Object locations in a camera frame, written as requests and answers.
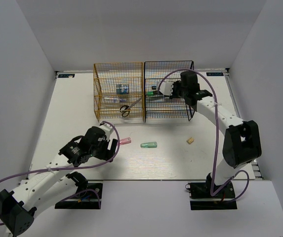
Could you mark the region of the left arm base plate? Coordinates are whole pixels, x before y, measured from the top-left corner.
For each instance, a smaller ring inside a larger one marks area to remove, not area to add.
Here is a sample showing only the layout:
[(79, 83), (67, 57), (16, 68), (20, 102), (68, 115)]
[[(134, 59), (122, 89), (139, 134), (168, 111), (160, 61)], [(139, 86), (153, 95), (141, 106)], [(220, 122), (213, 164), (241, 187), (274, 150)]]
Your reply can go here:
[(102, 182), (89, 182), (85, 188), (77, 189), (73, 197), (55, 204), (55, 209), (93, 210), (102, 203)]

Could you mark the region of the green cap black highlighter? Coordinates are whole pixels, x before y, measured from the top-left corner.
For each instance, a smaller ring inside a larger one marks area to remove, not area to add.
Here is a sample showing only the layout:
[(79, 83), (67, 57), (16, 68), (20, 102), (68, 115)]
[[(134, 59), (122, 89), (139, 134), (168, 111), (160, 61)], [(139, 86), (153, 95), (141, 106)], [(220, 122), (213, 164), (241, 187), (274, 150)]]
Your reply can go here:
[(158, 92), (157, 91), (149, 91), (146, 93), (147, 96), (155, 96), (155, 95), (158, 95)]

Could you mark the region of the pink transparent correction tape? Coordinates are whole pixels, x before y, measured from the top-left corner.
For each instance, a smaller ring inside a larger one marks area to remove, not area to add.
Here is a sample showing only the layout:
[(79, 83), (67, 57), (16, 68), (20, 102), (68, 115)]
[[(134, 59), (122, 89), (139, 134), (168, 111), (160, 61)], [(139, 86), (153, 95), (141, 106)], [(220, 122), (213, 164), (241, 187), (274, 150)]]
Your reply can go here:
[(126, 145), (126, 144), (130, 144), (130, 143), (131, 143), (131, 138), (130, 137), (120, 139), (120, 146)]

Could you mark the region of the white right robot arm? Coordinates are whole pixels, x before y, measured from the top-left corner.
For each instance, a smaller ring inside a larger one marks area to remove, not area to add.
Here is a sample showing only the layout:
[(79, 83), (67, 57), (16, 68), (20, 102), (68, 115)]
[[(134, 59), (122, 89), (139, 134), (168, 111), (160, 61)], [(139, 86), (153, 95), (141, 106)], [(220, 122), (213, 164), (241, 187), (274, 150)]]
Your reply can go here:
[(195, 70), (180, 70), (179, 85), (174, 86), (172, 94), (216, 127), (213, 168), (206, 178), (206, 190), (217, 197), (243, 167), (262, 155), (259, 127), (255, 121), (246, 121), (225, 109), (213, 87), (202, 90), (199, 77), (206, 79)]

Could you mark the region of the black handled scissors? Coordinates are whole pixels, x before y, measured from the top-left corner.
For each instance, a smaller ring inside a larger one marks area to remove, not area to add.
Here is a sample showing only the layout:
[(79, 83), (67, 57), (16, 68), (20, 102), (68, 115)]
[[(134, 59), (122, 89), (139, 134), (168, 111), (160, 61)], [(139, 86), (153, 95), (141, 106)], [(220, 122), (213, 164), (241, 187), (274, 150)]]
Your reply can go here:
[(123, 118), (129, 116), (131, 109), (132, 109), (137, 103), (139, 103), (141, 100), (142, 100), (142, 97), (138, 98), (136, 101), (134, 101), (134, 102), (133, 102), (132, 104), (130, 104), (130, 105), (123, 105), (123, 106), (121, 106), (121, 107), (120, 107), (121, 116), (122, 116)]

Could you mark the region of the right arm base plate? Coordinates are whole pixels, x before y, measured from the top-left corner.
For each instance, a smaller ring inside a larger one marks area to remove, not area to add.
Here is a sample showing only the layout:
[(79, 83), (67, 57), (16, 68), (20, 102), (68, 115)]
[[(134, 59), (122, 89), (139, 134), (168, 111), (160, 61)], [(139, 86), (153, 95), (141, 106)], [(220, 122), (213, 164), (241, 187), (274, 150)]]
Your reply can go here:
[(192, 211), (201, 210), (237, 210), (236, 197), (232, 183), (227, 184), (216, 196), (210, 195), (210, 190), (204, 182), (188, 183), (185, 189), (189, 192)]

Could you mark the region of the tan yellow eraser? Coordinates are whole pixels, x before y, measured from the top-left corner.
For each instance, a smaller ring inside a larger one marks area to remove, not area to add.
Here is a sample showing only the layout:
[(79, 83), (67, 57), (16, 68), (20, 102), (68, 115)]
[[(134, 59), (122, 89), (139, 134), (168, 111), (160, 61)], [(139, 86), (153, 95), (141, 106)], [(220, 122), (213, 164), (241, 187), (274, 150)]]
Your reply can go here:
[(194, 138), (192, 138), (192, 137), (187, 140), (187, 143), (188, 143), (188, 144), (191, 144), (191, 143), (193, 143), (193, 142), (194, 142)]

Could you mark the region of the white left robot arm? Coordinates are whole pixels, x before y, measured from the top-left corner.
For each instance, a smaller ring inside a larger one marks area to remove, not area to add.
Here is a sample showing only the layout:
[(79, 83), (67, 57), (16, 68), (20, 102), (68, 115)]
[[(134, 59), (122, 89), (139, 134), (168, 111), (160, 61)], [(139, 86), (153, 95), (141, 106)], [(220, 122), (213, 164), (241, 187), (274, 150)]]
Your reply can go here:
[(95, 194), (88, 180), (78, 171), (90, 158), (111, 162), (119, 151), (116, 129), (104, 121), (74, 137), (62, 147), (44, 171), (12, 191), (0, 192), (0, 219), (14, 237), (23, 234), (35, 218), (49, 207), (70, 198)]

